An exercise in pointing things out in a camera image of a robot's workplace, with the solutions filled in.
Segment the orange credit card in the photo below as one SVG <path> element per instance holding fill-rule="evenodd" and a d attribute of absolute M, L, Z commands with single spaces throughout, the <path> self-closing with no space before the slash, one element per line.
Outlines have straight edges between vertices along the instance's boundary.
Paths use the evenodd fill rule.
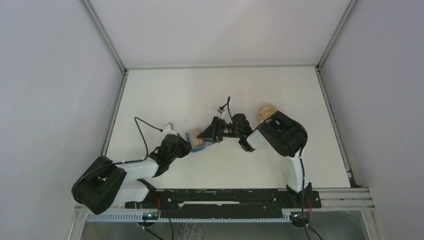
<path fill-rule="evenodd" d="M 198 147 L 203 144 L 203 140 L 198 138 L 198 135 L 201 133 L 199 127 L 189 130 L 187 134 L 187 139 L 189 140 L 192 147 Z"/>

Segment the blue leather card holder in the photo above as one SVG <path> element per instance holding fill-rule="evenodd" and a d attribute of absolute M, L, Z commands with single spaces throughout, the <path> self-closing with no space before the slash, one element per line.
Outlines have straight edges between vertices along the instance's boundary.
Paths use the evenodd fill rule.
<path fill-rule="evenodd" d="M 203 151 L 207 147 L 209 147 L 210 145 L 215 144 L 214 142 L 205 141 L 205 140 L 198 138 L 198 135 L 200 133 L 202 133 L 207 127 L 208 127 L 207 125 L 203 126 L 203 127 L 197 127 L 197 128 L 191 129 L 191 130 L 189 130 L 185 133 L 187 141 L 191 145 L 191 152 L 192 153 Z"/>

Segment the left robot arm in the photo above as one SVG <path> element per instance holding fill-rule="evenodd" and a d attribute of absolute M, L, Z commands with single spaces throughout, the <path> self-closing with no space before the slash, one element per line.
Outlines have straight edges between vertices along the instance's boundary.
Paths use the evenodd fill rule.
<path fill-rule="evenodd" d="M 155 205 L 157 196 L 141 180 L 161 176 L 177 158 L 191 151 L 191 144 L 177 133 L 167 134 L 160 146 L 140 160 L 114 162 L 101 155 L 74 183 L 71 194 L 77 203 L 96 215 L 126 202 L 138 202 L 149 209 Z"/>

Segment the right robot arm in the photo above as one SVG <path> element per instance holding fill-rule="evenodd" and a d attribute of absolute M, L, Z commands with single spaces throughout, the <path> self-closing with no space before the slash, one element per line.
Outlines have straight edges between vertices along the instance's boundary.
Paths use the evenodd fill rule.
<path fill-rule="evenodd" d="M 309 181 L 306 180 L 302 152 L 308 141 L 306 129 L 297 121 L 280 111 L 265 118 L 258 126 L 252 128 L 243 113 L 231 117 L 232 122 L 215 116 L 211 123 L 200 129 L 193 136 L 186 134 L 193 147 L 195 140 L 209 144 L 220 143 L 224 138 L 238 139 L 241 148 L 253 152 L 265 145 L 270 145 L 280 156 L 288 158 L 289 177 L 287 188 L 289 203 L 295 208 L 302 208 L 309 201 L 309 195 L 304 190 Z"/>

